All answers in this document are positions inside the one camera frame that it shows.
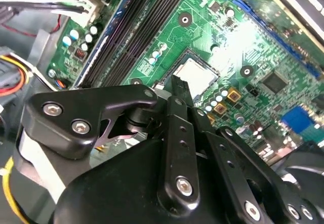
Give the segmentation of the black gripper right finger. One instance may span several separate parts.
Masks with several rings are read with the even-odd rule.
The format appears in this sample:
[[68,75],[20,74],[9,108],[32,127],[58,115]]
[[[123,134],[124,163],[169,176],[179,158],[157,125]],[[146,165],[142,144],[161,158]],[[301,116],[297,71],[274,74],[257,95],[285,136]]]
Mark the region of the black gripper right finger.
[[229,223],[318,223],[318,211],[288,187],[231,128],[215,130],[180,82],[194,135],[216,174]]

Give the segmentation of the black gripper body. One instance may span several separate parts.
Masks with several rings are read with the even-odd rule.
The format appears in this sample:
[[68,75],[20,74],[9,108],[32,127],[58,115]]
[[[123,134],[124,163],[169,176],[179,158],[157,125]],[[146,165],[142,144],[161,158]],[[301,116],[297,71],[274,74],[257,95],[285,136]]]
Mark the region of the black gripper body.
[[53,223],[246,223],[235,213],[210,162],[197,157],[200,203],[178,217],[162,207],[158,177],[163,144],[140,143],[78,176],[64,190]]

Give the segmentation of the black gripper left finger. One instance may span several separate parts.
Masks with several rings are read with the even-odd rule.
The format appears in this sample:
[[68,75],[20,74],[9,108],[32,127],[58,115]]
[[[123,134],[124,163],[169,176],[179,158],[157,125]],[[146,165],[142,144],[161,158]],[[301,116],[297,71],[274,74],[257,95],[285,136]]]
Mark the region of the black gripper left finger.
[[143,142],[163,144],[157,198],[167,211],[200,203],[194,127],[177,76],[163,90],[126,85],[35,94],[18,152],[56,202],[78,176]]

